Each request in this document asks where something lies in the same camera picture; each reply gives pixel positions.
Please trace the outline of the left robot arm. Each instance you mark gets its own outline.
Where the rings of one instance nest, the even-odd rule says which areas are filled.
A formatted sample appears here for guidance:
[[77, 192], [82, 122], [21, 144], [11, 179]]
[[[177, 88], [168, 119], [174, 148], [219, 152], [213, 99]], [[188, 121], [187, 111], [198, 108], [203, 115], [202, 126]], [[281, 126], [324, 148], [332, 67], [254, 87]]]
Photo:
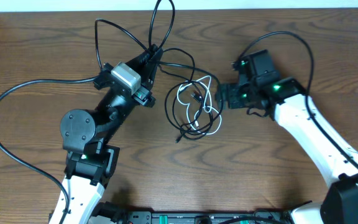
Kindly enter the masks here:
[[153, 107], [151, 89], [163, 50], [155, 44], [124, 63], [105, 64], [94, 80], [109, 91], [93, 110], [75, 109], [60, 123], [67, 151], [64, 191], [50, 223], [87, 223], [112, 177], [120, 149], [109, 140], [138, 106]]

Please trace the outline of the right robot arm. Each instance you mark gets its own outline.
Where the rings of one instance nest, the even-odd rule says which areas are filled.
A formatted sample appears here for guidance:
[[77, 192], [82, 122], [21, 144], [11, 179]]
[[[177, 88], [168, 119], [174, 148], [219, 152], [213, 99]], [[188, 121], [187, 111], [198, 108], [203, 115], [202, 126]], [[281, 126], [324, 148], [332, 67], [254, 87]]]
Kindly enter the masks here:
[[268, 50], [241, 56], [232, 64], [235, 83], [222, 84], [218, 105], [245, 108], [288, 131], [320, 171], [328, 186], [321, 203], [308, 202], [287, 212], [287, 223], [358, 223], [358, 152], [324, 119], [294, 78], [282, 78]]

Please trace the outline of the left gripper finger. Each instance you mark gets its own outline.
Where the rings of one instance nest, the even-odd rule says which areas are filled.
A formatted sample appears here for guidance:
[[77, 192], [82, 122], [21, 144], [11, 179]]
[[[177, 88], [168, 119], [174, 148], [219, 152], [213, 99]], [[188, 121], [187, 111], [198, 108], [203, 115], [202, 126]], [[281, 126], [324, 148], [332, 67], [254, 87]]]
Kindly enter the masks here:
[[140, 68], [140, 77], [142, 80], [141, 85], [147, 90], [151, 90], [153, 88], [157, 65], [158, 60], [152, 59], [146, 61], [146, 63]]
[[157, 61], [162, 58], [163, 49], [153, 44], [140, 55], [126, 62], [137, 73], [153, 73], [157, 69]]

